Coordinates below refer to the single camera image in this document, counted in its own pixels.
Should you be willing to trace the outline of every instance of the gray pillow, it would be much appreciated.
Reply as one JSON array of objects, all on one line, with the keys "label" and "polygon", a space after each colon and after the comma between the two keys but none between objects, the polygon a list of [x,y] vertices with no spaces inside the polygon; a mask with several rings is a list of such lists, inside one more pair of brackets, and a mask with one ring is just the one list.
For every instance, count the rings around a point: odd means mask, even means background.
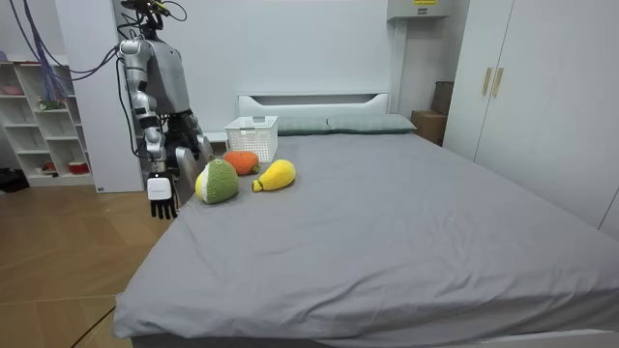
[{"label": "gray pillow", "polygon": [[329,132],[326,116],[279,116],[278,135],[312,135]]},{"label": "gray pillow", "polygon": [[416,128],[397,114],[340,114],[327,119],[331,132],[355,134],[408,133]]}]

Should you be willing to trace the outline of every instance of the plush carrot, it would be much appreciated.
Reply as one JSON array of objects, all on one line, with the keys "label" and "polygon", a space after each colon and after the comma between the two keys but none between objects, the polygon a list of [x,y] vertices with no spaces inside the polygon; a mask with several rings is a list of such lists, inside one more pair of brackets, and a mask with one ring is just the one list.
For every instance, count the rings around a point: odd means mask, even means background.
[{"label": "plush carrot", "polygon": [[228,151],[223,160],[232,164],[238,175],[257,174],[260,171],[258,155],[252,151]]}]

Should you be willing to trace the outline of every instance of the wardrobe door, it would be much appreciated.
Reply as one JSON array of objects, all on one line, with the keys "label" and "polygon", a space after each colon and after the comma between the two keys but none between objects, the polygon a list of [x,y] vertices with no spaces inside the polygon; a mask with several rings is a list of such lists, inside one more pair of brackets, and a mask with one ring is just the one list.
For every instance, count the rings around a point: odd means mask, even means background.
[{"label": "wardrobe door", "polygon": [[475,158],[595,227],[619,184],[617,14],[515,0]]},{"label": "wardrobe door", "polygon": [[472,0],[443,147],[473,160],[514,0]]}]

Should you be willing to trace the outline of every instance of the stuffed toy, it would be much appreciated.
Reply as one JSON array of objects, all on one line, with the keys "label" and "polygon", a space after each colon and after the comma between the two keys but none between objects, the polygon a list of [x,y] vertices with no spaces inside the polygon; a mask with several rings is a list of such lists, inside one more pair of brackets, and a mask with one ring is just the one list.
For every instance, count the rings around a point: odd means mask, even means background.
[{"label": "stuffed toy", "polygon": [[232,164],[213,159],[195,180],[195,194],[209,204],[220,203],[239,191],[239,177]]},{"label": "stuffed toy", "polygon": [[258,174],[258,155],[252,151],[228,151],[223,155],[223,160],[232,164],[238,175]]},{"label": "stuffed toy", "polygon": [[254,192],[262,190],[282,189],[290,185],[296,176],[294,165],[285,160],[278,159],[260,175],[258,180],[254,180],[251,189]]}]

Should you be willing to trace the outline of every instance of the gold handle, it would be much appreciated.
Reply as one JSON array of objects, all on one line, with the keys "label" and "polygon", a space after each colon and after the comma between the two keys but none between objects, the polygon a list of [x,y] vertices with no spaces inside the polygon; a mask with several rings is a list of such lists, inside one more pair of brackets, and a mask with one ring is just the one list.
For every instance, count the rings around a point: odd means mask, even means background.
[{"label": "gold handle", "polygon": [[501,79],[503,78],[503,68],[499,68],[496,72],[496,78],[492,84],[492,96],[496,98],[499,95],[499,86],[501,85]]},{"label": "gold handle", "polygon": [[492,68],[486,69],[486,79],[484,80],[484,88],[482,89],[482,94],[484,96],[487,94],[487,85],[490,83],[491,76],[492,76]]}]

